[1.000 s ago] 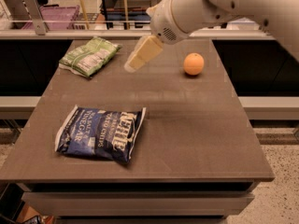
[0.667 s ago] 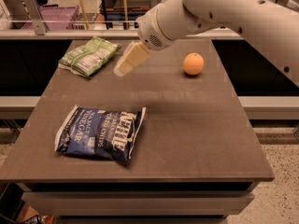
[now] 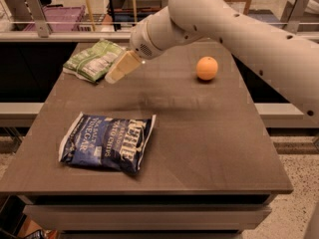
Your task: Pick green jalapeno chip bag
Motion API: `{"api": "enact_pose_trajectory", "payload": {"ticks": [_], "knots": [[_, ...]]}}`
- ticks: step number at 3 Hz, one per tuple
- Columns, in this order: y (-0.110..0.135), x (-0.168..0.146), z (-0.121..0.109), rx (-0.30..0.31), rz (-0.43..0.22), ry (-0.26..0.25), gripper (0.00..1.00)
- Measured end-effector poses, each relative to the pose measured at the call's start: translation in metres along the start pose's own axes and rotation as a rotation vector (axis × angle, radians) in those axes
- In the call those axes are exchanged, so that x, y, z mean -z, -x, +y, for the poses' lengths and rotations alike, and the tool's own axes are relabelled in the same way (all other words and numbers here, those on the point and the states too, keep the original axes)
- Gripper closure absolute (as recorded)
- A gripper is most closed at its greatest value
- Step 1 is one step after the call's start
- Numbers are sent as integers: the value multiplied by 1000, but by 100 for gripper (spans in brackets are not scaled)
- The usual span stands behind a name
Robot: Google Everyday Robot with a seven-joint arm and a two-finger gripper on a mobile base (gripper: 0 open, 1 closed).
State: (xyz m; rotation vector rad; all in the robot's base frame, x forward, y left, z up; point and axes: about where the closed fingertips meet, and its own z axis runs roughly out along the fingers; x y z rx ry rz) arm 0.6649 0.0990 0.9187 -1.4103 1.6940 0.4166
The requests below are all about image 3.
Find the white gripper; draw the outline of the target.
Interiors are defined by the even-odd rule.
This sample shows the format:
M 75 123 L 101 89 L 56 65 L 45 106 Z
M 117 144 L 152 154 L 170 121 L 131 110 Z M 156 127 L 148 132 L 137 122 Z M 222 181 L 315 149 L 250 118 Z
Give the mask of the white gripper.
M 109 84 L 116 83 L 137 69 L 142 63 L 141 58 L 150 60 L 162 54 L 162 50 L 153 44 L 149 36 L 147 19 L 140 21 L 133 27 L 130 36 L 130 48 L 132 51 L 124 51 L 115 59 L 105 75 L 105 80 Z

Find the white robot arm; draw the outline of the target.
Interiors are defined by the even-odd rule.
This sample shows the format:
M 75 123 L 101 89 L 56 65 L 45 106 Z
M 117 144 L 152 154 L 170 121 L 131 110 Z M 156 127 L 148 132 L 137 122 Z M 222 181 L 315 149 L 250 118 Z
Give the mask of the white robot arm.
M 223 0 L 168 0 L 139 22 L 111 66 L 113 84 L 166 50 L 200 38 L 219 42 L 305 116 L 319 121 L 319 44 L 243 15 Z

